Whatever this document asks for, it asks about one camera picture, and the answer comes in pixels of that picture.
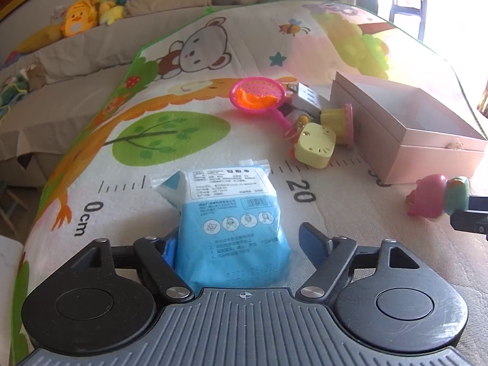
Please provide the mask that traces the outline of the cartoon play mat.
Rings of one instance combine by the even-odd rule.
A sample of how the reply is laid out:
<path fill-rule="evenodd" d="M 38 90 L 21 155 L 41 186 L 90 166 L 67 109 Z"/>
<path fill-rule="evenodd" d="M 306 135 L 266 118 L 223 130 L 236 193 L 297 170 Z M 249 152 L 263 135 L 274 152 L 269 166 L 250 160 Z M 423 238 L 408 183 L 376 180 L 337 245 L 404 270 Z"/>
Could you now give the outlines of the cartoon play mat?
<path fill-rule="evenodd" d="M 231 87 L 252 75 L 301 82 L 328 98 L 337 73 L 420 88 L 487 132 L 447 62 L 370 12 L 301 0 L 214 8 L 140 48 L 47 179 L 20 259 L 2 361 L 16 364 L 30 353 L 22 302 L 68 257 L 99 236 L 125 245 L 176 225 L 174 207 L 151 189 L 154 175 L 252 159 L 271 165 L 292 288 L 312 270 L 298 245 L 301 222 L 367 245 L 393 237 L 461 293 L 469 319 L 460 351 L 486 364 L 487 242 L 453 230 L 446 218 L 408 217 L 408 187 L 381 183 L 357 150 L 339 147 L 325 169 L 300 163 L 272 117 L 241 113 L 228 100 Z"/>

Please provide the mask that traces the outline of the yellow cat face toy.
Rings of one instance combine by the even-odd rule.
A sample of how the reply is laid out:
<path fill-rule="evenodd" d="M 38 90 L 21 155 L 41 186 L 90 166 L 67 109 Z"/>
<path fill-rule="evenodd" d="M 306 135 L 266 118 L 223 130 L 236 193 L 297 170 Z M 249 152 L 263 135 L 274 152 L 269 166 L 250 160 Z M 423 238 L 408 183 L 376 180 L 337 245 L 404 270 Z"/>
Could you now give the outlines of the yellow cat face toy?
<path fill-rule="evenodd" d="M 324 169 L 332 157 L 336 139 L 332 129 L 309 122 L 303 127 L 294 145 L 294 157 L 310 167 Z"/>

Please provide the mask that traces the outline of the white grey rectangular box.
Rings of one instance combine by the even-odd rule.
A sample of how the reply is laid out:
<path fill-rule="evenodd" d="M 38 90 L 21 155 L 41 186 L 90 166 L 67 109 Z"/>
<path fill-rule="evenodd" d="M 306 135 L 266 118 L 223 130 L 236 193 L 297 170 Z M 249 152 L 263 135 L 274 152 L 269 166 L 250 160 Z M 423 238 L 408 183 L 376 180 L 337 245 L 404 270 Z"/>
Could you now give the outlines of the white grey rectangular box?
<path fill-rule="evenodd" d="M 305 84 L 288 84 L 286 89 L 289 93 L 289 103 L 294 109 L 309 114 L 314 119 L 318 119 L 329 101 L 327 98 L 316 93 Z"/>

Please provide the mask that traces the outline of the yellow banana plush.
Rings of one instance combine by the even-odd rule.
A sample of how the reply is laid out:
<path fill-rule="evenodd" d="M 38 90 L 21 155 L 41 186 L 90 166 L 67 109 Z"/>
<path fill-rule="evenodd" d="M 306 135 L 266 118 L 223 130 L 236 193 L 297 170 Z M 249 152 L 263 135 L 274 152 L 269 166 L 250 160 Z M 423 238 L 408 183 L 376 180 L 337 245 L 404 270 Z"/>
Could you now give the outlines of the yellow banana plush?
<path fill-rule="evenodd" d="M 24 39 L 24 41 L 15 48 L 16 52 L 23 55 L 29 54 L 61 40 L 63 38 L 61 28 L 61 24 L 53 24 L 42 28 L 35 34 Z"/>

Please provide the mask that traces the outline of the pink lid yellow cup toy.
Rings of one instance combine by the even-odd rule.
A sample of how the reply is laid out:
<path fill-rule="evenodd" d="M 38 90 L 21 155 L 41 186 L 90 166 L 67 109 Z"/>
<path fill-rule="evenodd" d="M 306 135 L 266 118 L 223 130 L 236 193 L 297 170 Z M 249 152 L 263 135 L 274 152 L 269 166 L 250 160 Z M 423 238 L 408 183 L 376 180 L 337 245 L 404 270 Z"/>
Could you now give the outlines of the pink lid yellow cup toy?
<path fill-rule="evenodd" d="M 350 103 L 342 108 L 322 110 L 320 123 L 334 131 L 338 144 L 345 145 L 348 149 L 354 148 L 353 110 Z"/>

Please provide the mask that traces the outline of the pink toy net scoop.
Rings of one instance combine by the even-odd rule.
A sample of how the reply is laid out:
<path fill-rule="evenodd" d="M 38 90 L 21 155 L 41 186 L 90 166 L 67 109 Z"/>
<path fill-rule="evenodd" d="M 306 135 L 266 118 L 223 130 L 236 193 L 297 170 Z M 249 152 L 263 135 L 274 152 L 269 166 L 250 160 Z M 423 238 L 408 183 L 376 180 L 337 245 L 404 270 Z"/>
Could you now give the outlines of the pink toy net scoop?
<path fill-rule="evenodd" d="M 273 117 L 285 131 L 292 128 L 279 108 L 286 99 L 285 88 L 266 77 L 248 77 L 238 81 L 229 93 L 231 104 L 249 114 Z"/>

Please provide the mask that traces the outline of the yellow duck plush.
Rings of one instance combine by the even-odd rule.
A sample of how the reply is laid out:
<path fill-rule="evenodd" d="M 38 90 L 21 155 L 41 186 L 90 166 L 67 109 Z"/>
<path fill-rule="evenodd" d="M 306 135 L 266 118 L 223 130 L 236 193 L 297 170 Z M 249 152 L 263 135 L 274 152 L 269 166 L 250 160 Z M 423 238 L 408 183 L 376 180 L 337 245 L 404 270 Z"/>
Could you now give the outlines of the yellow duck plush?
<path fill-rule="evenodd" d="M 89 0 L 78 0 L 65 13 L 61 31 L 65 38 L 79 35 L 99 24 L 96 8 Z"/>

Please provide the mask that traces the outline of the pink cardboard box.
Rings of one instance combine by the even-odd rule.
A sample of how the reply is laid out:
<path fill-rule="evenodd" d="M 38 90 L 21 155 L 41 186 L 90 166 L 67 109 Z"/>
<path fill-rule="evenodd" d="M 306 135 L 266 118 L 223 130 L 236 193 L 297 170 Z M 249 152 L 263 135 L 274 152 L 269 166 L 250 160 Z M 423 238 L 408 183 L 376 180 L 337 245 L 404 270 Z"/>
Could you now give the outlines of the pink cardboard box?
<path fill-rule="evenodd" d="M 430 174 L 471 177 L 487 146 L 481 133 L 420 88 L 337 73 L 330 100 L 352 105 L 355 145 L 385 185 Z"/>

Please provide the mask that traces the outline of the gold bell keychain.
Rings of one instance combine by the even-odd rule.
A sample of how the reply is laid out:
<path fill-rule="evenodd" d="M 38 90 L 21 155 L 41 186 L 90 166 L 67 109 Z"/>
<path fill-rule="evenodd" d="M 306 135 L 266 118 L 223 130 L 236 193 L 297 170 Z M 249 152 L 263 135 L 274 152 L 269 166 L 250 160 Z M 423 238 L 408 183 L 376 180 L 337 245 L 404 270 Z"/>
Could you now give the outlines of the gold bell keychain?
<path fill-rule="evenodd" d="M 311 118 L 309 115 L 299 115 L 294 121 L 292 127 L 285 133 L 286 140 L 291 140 L 299 136 L 301 131 L 309 122 L 311 122 Z"/>

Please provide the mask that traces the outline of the beige sofa cover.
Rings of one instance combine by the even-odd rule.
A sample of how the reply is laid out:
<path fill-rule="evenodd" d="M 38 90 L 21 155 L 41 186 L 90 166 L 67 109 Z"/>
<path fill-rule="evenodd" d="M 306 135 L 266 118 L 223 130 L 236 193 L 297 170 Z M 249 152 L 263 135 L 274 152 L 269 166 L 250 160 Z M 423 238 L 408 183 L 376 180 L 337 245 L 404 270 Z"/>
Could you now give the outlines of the beige sofa cover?
<path fill-rule="evenodd" d="M 6 80 L 36 64 L 44 68 L 46 83 L 1 119 L 1 179 L 12 186 L 43 187 L 140 48 L 203 14 L 203 8 L 181 8 L 121 19 L 57 41 L 2 70 Z"/>

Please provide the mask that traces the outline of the blue face mask packet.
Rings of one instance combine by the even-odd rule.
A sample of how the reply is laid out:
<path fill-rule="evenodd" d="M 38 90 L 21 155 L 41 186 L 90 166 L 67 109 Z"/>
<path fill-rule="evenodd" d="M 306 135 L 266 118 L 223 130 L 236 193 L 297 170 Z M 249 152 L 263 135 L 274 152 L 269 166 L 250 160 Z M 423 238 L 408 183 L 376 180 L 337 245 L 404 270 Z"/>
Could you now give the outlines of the blue face mask packet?
<path fill-rule="evenodd" d="M 290 247 L 266 160 L 156 176 L 179 212 L 174 270 L 195 292 L 262 288 L 285 279 Z"/>

